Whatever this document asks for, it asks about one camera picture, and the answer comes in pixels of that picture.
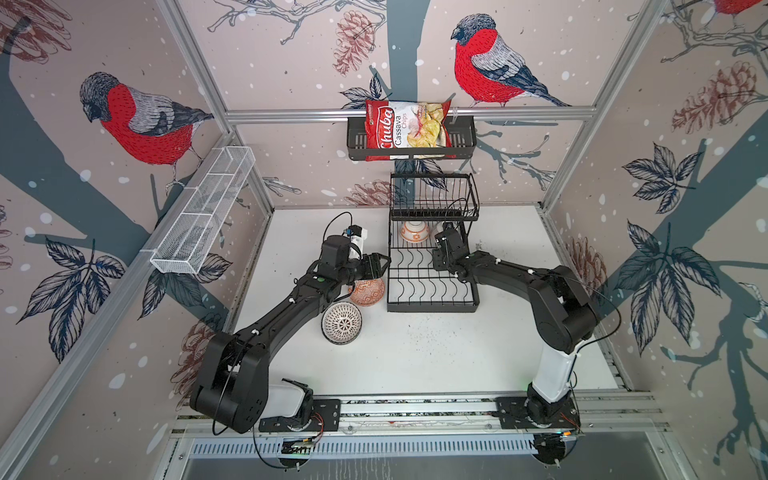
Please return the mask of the red blue patterned bowl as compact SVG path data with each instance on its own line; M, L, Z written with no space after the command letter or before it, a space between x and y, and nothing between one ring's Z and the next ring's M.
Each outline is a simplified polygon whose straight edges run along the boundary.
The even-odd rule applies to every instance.
M354 289L349 297L350 301L361 307L375 305L383 299L386 284L381 278L373 280L359 280L355 282Z

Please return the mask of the orange floral bowl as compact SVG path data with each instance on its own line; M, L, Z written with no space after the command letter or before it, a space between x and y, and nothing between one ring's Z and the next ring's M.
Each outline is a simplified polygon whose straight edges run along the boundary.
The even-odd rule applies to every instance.
M430 234L429 224L425 221L404 221L399 232L399 236L409 244L425 242Z

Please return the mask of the black white lattice bowl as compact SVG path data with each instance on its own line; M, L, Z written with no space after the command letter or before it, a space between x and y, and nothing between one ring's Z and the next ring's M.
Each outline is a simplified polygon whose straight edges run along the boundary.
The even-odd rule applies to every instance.
M362 312L354 303L338 302L324 312L321 331L332 344L346 345L359 336L362 325Z

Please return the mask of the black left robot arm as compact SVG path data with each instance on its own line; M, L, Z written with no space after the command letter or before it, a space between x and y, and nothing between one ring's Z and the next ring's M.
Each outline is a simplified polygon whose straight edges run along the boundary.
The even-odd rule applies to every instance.
M300 391L300 398L269 400L270 363L300 328L341 298L344 286L379 279L387 272L391 258L364 253L355 238L348 230L324 239L318 259L285 299L251 325L235 333L219 332L209 340L190 391L192 410L241 434L262 422L296 430L312 425L313 392L308 385L285 379L284 384Z

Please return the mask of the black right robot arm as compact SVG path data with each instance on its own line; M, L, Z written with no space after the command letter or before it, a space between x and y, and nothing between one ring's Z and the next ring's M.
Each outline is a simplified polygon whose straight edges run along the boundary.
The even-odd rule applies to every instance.
M524 407L533 423L552 423L571 400L570 376L577 351L588 344L601 322L586 287L563 265L534 269L482 250L471 251L465 236L450 222L443 224L435 241L435 270L463 283L494 287L529 303L544 347Z

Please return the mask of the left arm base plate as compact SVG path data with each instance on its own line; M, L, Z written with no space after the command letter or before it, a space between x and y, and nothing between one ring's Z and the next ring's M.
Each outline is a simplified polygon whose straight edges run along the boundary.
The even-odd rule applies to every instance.
M257 431L260 433L320 433L339 429L341 401L319 399L305 403L291 417L262 417Z

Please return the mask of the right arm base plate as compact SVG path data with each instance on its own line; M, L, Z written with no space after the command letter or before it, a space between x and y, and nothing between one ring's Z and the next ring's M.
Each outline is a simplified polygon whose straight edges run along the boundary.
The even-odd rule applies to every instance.
M538 398L497 397L495 406L495 416L504 430L575 430L581 426L572 395L566 395L556 403Z

